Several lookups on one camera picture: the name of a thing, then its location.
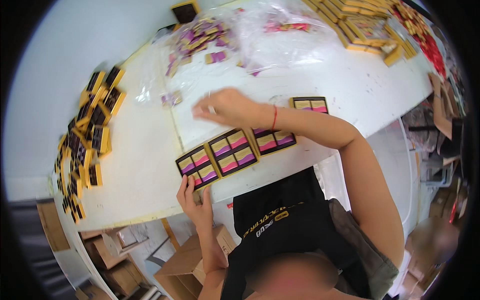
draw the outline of chair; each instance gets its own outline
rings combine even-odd
[[[440,164],[430,161],[423,162],[423,166],[427,168],[427,179],[421,180],[420,182],[425,183],[428,187],[449,187],[452,184],[456,165],[456,162],[451,162],[446,166],[443,166],[442,162],[440,162]]]

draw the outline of fingers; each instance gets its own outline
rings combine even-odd
[[[213,122],[216,122],[216,123],[219,123],[219,124],[225,124],[225,117],[217,115],[217,114],[212,114],[208,111],[207,112],[205,112],[205,111],[202,111],[202,112],[195,111],[193,113],[193,116],[196,119],[209,120],[209,121],[213,121]]]
[[[193,189],[195,188],[195,179],[193,176],[190,176],[188,178],[188,187],[187,190],[185,191],[185,204],[187,206],[193,204],[195,206],[195,203],[193,202]]]
[[[208,111],[208,106],[215,107],[216,97],[215,94],[211,94],[207,97],[200,99],[192,108],[192,111],[200,109],[200,111]]]
[[[182,207],[185,205],[185,191],[186,191],[186,189],[187,189],[187,175],[183,175],[183,177],[181,179],[180,188],[179,188],[179,191],[177,193],[177,200],[180,203],[180,206],[182,206]]]
[[[204,206],[212,207],[212,199],[210,198],[210,186],[204,189]]]

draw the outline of left hand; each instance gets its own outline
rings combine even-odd
[[[183,209],[183,212],[192,220],[198,230],[211,229],[213,226],[213,211],[212,201],[210,199],[210,187],[204,189],[203,204],[196,205],[193,201],[193,189],[195,187],[195,180],[193,176],[187,179],[183,175],[179,191],[177,193],[177,200]]]

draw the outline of stack of boxes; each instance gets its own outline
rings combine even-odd
[[[400,26],[390,25],[389,12],[398,0],[302,0],[338,34],[349,50],[384,56],[391,66],[402,58],[413,58],[418,50]]]
[[[57,187],[63,195],[63,211],[70,213],[75,223],[86,217],[81,201],[83,188],[103,184],[99,160],[112,151],[110,130],[106,125],[117,115],[126,96],[117,88],[124,73],[119,67],[113,67],[106,77],[104,71],[92,74],[80,94],[79,112],[70,121],[58,145]],[[70,169],[65,169],[68,157]]]

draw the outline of scattered candy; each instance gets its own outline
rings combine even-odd
[[[227,59],[227,53],[225,51],[214,52],[205,54],[205,63],[211,64],[215,62],[222,62]]]

